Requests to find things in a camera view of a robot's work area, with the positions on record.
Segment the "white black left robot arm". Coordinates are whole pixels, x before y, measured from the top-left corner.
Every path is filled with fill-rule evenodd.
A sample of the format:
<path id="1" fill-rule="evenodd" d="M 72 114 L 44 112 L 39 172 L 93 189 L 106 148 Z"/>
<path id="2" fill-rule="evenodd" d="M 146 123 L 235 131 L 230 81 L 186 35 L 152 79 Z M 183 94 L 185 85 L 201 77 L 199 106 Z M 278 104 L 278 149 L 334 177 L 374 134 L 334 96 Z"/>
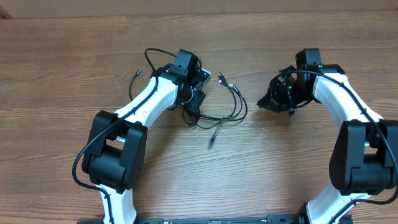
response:
<path id="1" fill-rule="evenodd" d="M 200 59 L 179 50 L 173 63 L 154 68 L 149 84 L 129 104 L 94 117 L 86 146 L 72 165 L 73 180 L 101 194 L 98 223 L 137 223 L 132 193 L 144 164 L 147 133 L 164 110 L 181 106 L 197 118 L 211 79 Z"/>

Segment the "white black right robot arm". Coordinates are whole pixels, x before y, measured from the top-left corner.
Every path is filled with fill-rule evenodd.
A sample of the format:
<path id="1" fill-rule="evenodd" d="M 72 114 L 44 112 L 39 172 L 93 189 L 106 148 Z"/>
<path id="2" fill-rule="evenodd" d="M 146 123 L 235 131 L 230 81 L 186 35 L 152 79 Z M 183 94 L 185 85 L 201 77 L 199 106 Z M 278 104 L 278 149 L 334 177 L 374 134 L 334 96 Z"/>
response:
<path id="1" fill-rule="evenodd" d="M 303 49 L 296 65 L 280 70 L 257 106 L 293 115 L 312 101 L 322 104 L 339 133 L 329 161 L 330 183 L 294 215 L 268 215 L 266 223 L 352 223 L 348 211 L 359 203 L 387 205 L 397 199 L 373 200 L 397 189 L 397 121 L 374 112 L 353 90 L 345 71 L 324 64 L 319 49 Z"/>

